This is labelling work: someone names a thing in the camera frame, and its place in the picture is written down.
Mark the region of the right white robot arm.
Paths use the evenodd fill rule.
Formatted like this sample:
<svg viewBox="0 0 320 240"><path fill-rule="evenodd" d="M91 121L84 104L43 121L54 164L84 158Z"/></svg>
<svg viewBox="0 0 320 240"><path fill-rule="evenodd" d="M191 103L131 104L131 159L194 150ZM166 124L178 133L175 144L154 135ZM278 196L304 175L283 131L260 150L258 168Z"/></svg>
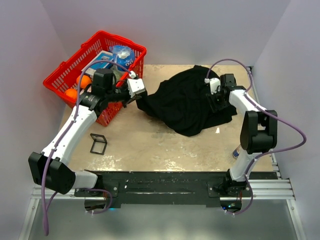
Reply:
<svg viewBox="0 0 320 240"><path fill-rule="evenodd" d="M259 110L260 105L248 95L244 86L237 85L233 74L223 74L219 78L206 77L204 83L209 87L206 98L214 113L233 106L243 114L239 136L242 150L222 183L213 187L219 194L233 197L248 186L250 173L259 155L277 145L278 123L269 114L275 117L278 114L264 107Z"/></svg>

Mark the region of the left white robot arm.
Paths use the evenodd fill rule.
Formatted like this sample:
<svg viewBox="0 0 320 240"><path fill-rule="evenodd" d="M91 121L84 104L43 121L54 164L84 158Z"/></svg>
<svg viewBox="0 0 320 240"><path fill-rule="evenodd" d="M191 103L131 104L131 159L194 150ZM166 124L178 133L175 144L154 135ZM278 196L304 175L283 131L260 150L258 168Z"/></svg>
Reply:
<svg viewBox="0 0 320 240"><path fill-rule="evenodd" d="M110 103L127 105L137 100L146 88L141 78L131 72L126 80L116 80L111 69L100 68L92 84L79 96L70 117L55 138L40 153L32 152L28 163L35 184L60 194L71 189L86 189L99 196L104 184L88 170L73 171L68 165L79 141Z"/></svg>

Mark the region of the black printed t-shirt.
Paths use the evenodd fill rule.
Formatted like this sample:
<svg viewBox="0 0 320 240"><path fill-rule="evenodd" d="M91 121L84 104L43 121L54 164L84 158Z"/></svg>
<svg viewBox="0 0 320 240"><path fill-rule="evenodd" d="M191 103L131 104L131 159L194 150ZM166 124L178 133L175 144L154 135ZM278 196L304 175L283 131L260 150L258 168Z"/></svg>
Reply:
<svg viewBox="0 0 320 240"><path fill-rule="evenodd" d="M136 105L150 117L187 137L229 123L237 110L230 105L218 112L212 111L206 96L210 93L210 87L205 84L207 74L210 78L219 77L209 68L195 65L162 81L155 93L143 93Z"/></svg>

